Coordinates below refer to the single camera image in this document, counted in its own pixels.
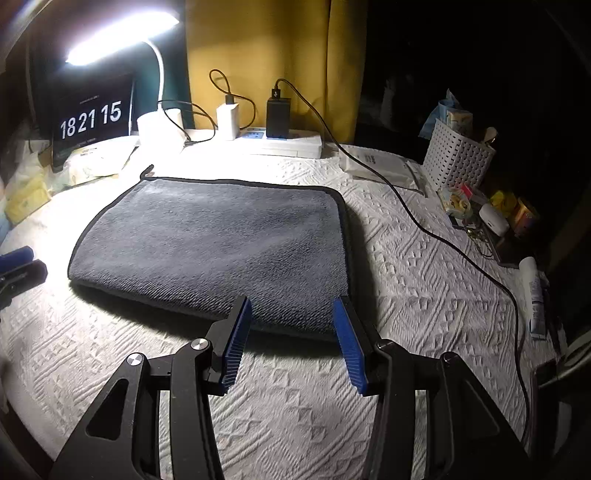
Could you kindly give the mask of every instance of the desk lamp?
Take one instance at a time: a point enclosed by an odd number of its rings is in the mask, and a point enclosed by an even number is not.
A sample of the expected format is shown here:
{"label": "desk lamp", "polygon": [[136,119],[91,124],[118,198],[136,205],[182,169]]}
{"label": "desk lamp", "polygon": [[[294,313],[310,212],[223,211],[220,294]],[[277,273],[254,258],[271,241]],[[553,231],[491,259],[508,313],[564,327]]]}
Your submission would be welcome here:
{"label": "desk lamp", "polygon": [[[180,132],[164,116],[162,103],[160,102],[164,92],[164,63],[159,49],[150,41],[150,38],[173,28],[177,24],[178,20],[166,12],[147,11],[136,13],[99,30],[88,40],[75,46],[66,60],[72,65],[88,65],[95,60],[140,42],[147,43],[152,48],[158,60],[158,69],[160,71],[158,107],[157,111],[146,113],[138,118],[139,136],[142,144],[162,143],[163,141],[168,143],[171,137],[178,137]],[[183,126],[180,110],[172,109],[169,111],[169,115],[179,126]]]}

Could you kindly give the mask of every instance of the woven plastic basket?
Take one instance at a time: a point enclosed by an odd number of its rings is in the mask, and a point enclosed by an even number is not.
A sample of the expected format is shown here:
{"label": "woven plastic basket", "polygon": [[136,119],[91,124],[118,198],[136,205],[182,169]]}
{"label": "woven plastic basket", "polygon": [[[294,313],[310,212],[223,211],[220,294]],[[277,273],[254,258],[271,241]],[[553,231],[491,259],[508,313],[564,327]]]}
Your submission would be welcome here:
{"label": "woven plastic basket", "polygon": [[496,151],[454,132],[437,120],[423,170],[436,189],[480,185]]}

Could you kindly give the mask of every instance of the digital clock display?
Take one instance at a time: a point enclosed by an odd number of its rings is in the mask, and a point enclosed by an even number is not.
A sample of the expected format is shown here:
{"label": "digital clock display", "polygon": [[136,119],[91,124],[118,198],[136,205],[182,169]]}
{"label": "digital clock display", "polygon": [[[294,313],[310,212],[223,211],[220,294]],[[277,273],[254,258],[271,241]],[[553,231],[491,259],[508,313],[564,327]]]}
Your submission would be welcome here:
{"label": "digital clock display", "polygon": [[54,110],[53,168],[72,150],[131,132],[133,78],[124,75],[93,85],[58,102]]}

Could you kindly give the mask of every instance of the gray towel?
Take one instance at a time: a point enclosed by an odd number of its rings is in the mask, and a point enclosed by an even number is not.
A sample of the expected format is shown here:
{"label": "gray towel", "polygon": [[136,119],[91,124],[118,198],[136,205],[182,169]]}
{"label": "gray towel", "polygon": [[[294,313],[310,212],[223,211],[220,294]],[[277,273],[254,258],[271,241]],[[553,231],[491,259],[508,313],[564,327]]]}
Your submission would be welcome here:
{"label": "gray towel", "polygon": [[326,187],[144,178],[80,236],[72,282],[209,320],[247,295],[253,328],[334,337],[351,294],[345,204]]}

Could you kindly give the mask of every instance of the black charger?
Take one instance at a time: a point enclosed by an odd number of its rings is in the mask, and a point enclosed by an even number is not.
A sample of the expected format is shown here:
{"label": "black charger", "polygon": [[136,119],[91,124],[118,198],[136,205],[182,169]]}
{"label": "black charger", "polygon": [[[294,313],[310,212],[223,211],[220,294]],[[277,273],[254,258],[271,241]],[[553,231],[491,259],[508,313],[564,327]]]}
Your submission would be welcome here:
{"label": "black charger", "polygon": [[281,90],[273,88],[267,100],[267,138],[289,138],[291,99],[281,98]]}

